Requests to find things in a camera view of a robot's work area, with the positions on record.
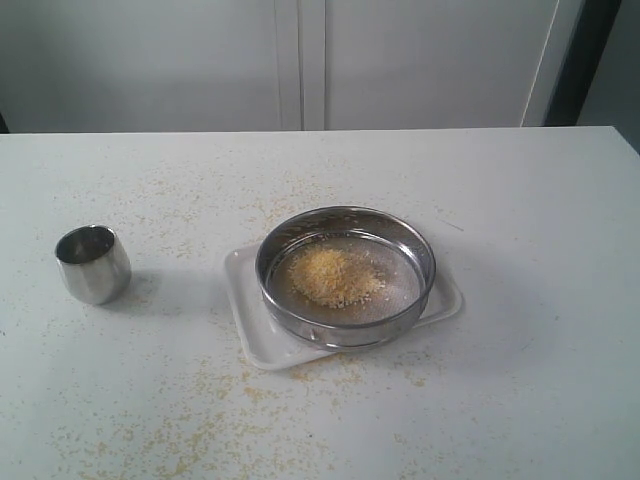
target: white cabinet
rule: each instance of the white cabinet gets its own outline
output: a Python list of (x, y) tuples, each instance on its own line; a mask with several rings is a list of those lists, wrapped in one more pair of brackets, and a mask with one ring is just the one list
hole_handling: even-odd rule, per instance
[(582, 0), (0, 7), (12, 131), (541, 124)]

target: white table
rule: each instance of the white table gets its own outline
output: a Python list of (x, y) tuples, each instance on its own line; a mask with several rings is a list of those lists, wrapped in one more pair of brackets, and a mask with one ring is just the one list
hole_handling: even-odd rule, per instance
[[(249, 365), (221, 260), (329, 204), (414, 223), (454, 319)], [(640, 478), (640, 158), (611, 128), (0, 136), (3, 479)], [(136, 276), (70, 298), (114, 227)]]

